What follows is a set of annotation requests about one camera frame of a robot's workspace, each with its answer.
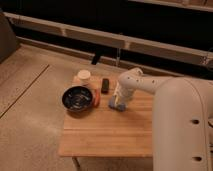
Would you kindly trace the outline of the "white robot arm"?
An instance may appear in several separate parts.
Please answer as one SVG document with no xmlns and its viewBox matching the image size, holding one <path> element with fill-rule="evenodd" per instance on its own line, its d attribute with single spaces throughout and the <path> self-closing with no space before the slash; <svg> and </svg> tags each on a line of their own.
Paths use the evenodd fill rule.
<svg viewBox="0 0 213 171">
<path fill-rule="evenodd" d="M 134 68 L 118 77 L 115 108 L 124 110 L 136 90 L 154 95 L 153 171 L 212 171 L 213 80 L 146 76 Z"/>
</svg>

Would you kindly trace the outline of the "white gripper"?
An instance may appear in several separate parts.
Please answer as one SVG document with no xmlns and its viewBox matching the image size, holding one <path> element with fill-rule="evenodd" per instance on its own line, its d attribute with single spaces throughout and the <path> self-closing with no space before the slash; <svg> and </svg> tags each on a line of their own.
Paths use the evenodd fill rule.
<svg viewBox="0 0 213 171">
<path fill-rule="evenodd" d="M 134 91 L 132 89 L 125 89 L 122 87 L 118 87 L 115 89 L 115 105 L 118 106 L 120 104 L 127 104 L 133 98 Z"/>
</svg>

